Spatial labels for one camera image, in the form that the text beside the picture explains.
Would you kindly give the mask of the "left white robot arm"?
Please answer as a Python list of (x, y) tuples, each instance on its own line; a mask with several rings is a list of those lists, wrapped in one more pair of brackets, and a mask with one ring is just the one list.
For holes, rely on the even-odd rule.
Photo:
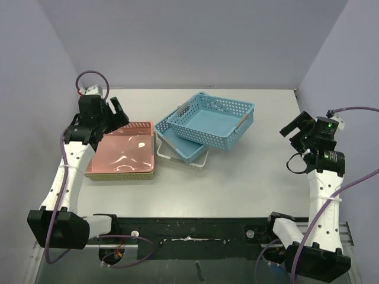
[(31, 210), (27, 223), (44, 248), (83, 249), (100, 236), (107, 243), (120, 238), (121, 229), (113, 215), (78, 215), (78, 199), (86, 169), (103, 137), (129, 123), (118, 99), (106, 102), (99, 95), (84, 95), (79, 112), (60, 138), (62, 159), (53, 184), (37, 210)]

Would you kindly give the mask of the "blue plastic basket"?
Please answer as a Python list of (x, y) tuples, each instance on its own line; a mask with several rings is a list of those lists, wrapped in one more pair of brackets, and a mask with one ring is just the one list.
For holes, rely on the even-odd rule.
[(155, 124), (154, 130), (165, 146), (173, 151), (184, 163), (190, 164), (206, 152), (208, 147), (177, 136), (173, 127), (169, 125), (168, 119), (184, 105), (178, 105), (174, 111), (162, 118)]
[(255, 104), (200, 92), (169, 118), (174, 133), (184, 139), (230, 151), (253, 123)]

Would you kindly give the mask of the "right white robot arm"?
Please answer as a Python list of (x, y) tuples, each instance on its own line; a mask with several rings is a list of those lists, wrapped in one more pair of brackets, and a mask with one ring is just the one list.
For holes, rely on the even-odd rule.
[(295, 219), (273, 212), (264, 226), (264, 236), (271, 242), (280, 240), (285, 248), (285, 269), (330, 283), (351, 268), (351, 259), (343, 253), (339, 233), (337, 193), (345, 175), (345, 155), (335, 150), (335, 134), (343, 130), (340, 118), (312, 118), (303, 111), (281, 131), (289, 135), (292, 147), (306, 163), (304, 173), (310, 185), (309, 221), (302, 233)]

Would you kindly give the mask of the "white plastic basket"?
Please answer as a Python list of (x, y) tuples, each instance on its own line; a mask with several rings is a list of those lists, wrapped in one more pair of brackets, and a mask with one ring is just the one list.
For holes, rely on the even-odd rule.
[(184, 169), (191, 169), (196, 172), (202, 172), (207, 162), (209, 151), (204, 152), (199, 158), (190, 164), (184, 163), (173, 151), (171, 151), (163, 143), (156, 151), (158, 160), (164, 164), (172, 167), (181, 167)]

